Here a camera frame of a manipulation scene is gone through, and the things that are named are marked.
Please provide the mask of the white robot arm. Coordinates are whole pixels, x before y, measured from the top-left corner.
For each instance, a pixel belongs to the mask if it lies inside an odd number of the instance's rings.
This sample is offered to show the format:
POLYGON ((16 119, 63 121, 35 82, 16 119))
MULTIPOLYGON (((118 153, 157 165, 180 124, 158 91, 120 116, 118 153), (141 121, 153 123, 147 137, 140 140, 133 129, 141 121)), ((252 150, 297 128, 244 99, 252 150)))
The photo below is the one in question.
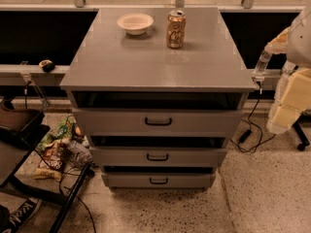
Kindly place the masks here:
POLYGON ((291 26, 270 41, 264 50, 284 53, 287 60, 298 67, 293 74, 281 76, 266 124, 270 133, 283 134, 311 105, 311 5, 308 4, 291 26))

